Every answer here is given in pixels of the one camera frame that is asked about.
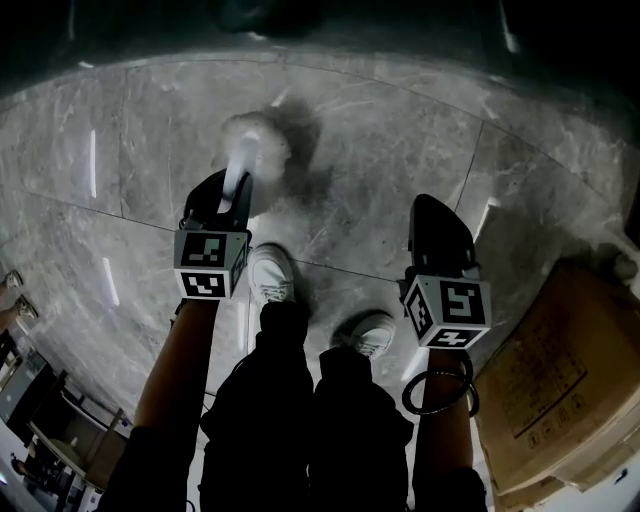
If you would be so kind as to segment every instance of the black cable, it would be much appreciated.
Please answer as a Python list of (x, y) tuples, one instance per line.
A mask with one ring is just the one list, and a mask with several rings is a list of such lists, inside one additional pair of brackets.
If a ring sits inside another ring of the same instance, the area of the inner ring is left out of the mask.
[[(465, 396), (467, 392), (469, 392), (471, 393), (472, 398), (469, 417), (473, 418), (480, 409), (480, 397), (478, 396), (478, 391), (473, 385), (473, 364), (471, 363), (469, 355), (466, 353), (464, 353), (464, 357), (462, 358), (462, 365), (464, 366), (464, 373), (443, 370), (427, 370), (425, 372), (419, 373), (413, 379), (411, 379), (409, 384), (407, 384), (407, 386), (404, 388), (404, 391), (402, 392), (402, 405), (404, 405), (407, 411), (409, 411), (410, 413), (417, 414), (418, 416), (426, 416), (428, 414), (436, 414), (438, 412), (444, 411), (445, 409), (448, 409), (463, 396)], [(454, 379), (461, 380), (462, 387), (451, 400), (445, 402), (443, 405), (437, 405), (432, 409), (418, 408), (413, 405), (413, 402), (411, 401), (411, 393), (422, 380), (426, 380), (428, 377), (452, 377)]]

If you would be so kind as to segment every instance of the black and white marker cube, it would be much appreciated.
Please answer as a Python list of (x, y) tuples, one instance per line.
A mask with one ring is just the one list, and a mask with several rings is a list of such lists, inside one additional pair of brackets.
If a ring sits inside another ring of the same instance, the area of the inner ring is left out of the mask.
[(487, 282), (418, 275), (404, 307), (423, 347), (467, 349), (491, 326)]
[(175, 233), (174, 261), (185, 299), (230, 298), (247, 265), (248, 235), (228, 231)]

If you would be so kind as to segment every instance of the sleeve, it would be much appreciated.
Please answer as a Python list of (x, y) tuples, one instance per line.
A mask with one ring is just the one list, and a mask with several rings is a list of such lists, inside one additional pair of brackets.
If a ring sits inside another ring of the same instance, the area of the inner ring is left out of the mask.
[(175, 450), (179, 444), (134, 428), (98, 511), (184, 510), (191, 459)]
[(471, 468), (459, 469), (429, 482), (421, 498), (417, 512), (487, 512), (484, 484)]

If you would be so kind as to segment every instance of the shoe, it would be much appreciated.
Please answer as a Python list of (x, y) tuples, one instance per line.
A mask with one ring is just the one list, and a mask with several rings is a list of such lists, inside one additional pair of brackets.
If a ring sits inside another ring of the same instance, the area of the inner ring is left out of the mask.
[(18, 314), (22, 318), (38, 318), (38, 312), (36, 308), (34, 308), (31, 303), (24, 297), (24, 295), (20, 295), (16, 300), (16, 305), (18, 306)]
[(366, 317), (351, 333), (343, 336), (339, 345), (349, 346), (375, 361), (384, 354), (396, 334), (396, 324), (389, 315), (377, 313)]
[(256, 247), (247, 264), (249, 286), (262, 308), (269, 302), (295, 302), (293, 271), (282, 249), (273, 244)]
[(22, 277), (18, 274), (17, 270), (12, 270), (6, 276), (4, 276), (4, 282), (7, 283), (7, 288), (20, 288), (24, 282)]

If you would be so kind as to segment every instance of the marble floor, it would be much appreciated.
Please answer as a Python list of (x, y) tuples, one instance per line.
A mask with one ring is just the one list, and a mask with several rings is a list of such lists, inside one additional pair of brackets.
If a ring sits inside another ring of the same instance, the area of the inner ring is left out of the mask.
[[(312, 309), (316, 379), (335, 327), (384, 309), (399, 332), (375, 375), (399, 397), (416, 344), (394, 280), (409, 264), (419, 193), (478, 234), (494, 308), (494, 329), (472, 350), (478, 367), (558, 257), (613, 244), (638, 260), (622, 235), (640, 177), (636, 148), (497, 82), (424, 62), (168, 56), (60, 77), (0, 106), (0, 271), (23, 274), (41, 314), (15, 338), (129, 416), (179, 302), (172, 231), (188, 192), (217, 170), (216, 140), (233, 114), (269, 109), (292, 146), (278, 193), (250, 229), (253, 245), (276, 242), (294, 261)], [(245, 283), (216, 323), (210, 392), (258, 329)], [(418, 357), (414, 371), (426, 363)]]

